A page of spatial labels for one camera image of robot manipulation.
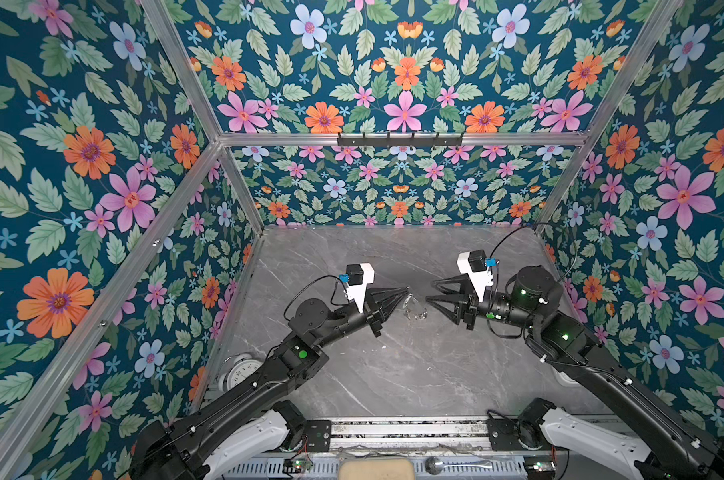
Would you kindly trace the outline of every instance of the floral wall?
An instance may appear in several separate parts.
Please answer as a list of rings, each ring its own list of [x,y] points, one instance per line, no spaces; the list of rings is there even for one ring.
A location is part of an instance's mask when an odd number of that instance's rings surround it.
[[[230,131],[483,133],[584,129],[653,5],[201,0],[170,13]]]
[[[724,436],[724,1],[687,0],[548,230],[580,319]]]
[[[0,0],[0,430],[205,143],[135,2]],[[185,408],[251,235],[222,182],[210,173],[17,477],[116,474],[140,426]]]

